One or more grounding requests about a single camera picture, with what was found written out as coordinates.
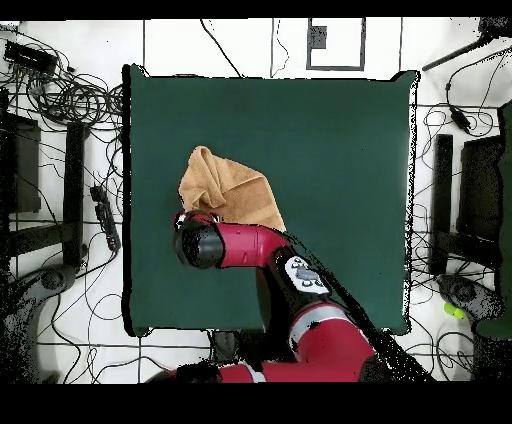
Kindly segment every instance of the dark green tabletop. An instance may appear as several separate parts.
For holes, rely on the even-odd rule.
[[[267,176],[288,231],[378,327],[403,317],[410,92],[396,81],[150,78],[131,67],[134,327],[261,328],[254,271],[198,270],[173,251],[194,147]]]

